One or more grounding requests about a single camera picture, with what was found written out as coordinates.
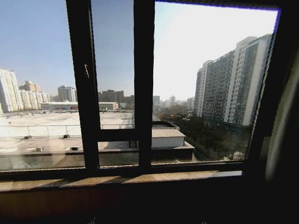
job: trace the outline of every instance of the window handle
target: window handle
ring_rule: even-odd
[[[88,74],[88,70],[87,70],[88,65],[84,64],[84,67],[85,67],[85,71],[86,71],[85,75],[87,78],[89,78],[89,74]]]

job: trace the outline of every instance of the window frame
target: window frame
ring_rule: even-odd
[[[104,175],[137,175],[204,170],[242,170],[244,175],[254,177],[258,171],[261,171],[262,166],[260,165],[264,161],[259,160],[259,155],[263,139],[271,136],[276,111],[283,91],[283,83],[287,77],[289,66],[293,62],[294,52],[298,47],[296,35],[293,34],[292,28],[288,26],[293,20],[293,15],[295,15],[293,14],[295,12],[294,7],[292,8],[280,1],[277,1],[275,5],[271,1],[263,1],[263,5],[261,5],[258,0],[249,0],[248,3],[200,0],[156,1],[279,10],[246,159],[244,161],[207,161],[151,165],[155,0],[134,1],[135,129],[101,129],[91,1],[66,0],[85,168],[0,171],[1,177],[5,179],[84,178]],[[269,73],[275,74],[277,72],[283,75],[268,75]],[[139,142],[139,165],[100,168],[98,142],[124,140],[137,140]]]

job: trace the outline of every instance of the window pane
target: window pane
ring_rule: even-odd
[[[84,166],[65,2],[0,8],[0,169]]]
[[[133,0],[92,0],[101,129],[134,128]]]
[[[100,168],[134,166],[139,163],[137,141],[99,142]]]
[[[153,164],[245,158],[276,16],[156,3]]]

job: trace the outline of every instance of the window sill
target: window sill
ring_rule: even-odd
[[[241,171],[198,171],[181,173],[144,174],[139,176],[102,176],[85,179],[52,179],[34,181],[1,181],[0,192],[36,191],[75,187],[103,186],[106,184],[130,184],[144,182],[185,181],[217,177],[241,176]]]

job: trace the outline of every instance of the building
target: building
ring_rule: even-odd
[[[23,110],[21,96],[15,73],[11,69],[0,67],[0,103],[3,112]]]
[[[118,104],[116,102],[99,102],[100,110],[117,110]],[[71,111],[78,110],[78,102],[48,102],[41,103],[42,110],[62,110]]]
[[[170,107],[170,102],[169,102],[169,100],[167,99],[167,100],[165,100],[165,108],[168,108],[168,107]]]
[[[188,98],[187,99],[187,109],[193,110],[193,106],[194,106],[194,97]]]
[[[78,102],[77,90],[75,90],[75,100]]]
[[[160,106],[160,96],[153,96],[153,106]]]
[[[131,95],[129,97],[124,96],[124,91],[107,90],[98,92],[99,102],[116,102],[120,107],[130,106],[134,107],[135,97]]]
[[[59,86],[58,95],[62,102],[76,102],[75,88],[69,86]]]
[[[197,73],[194,114],[249,126],[261,87],[271,35],[247,37],[236,49],[207,61]]]
[[[175,96],[169,97],[169,104],[170,104],[170,106],[176,104],[176,97]]]
[[[50,101],[49,102],[61,102],[60,97],[57,96],[50,96]]]
[[[19,87],[20,90],[25,90],[25,91],[32,91],[32,92],[41,92],[42,89],[38,84],[34,84],[31,81],[25,81],[24,85],[21,85]]]
[[[24,110],[39,110],[42,103],[50,101],[49,95],[44,92],[20,90],[20,96]]]

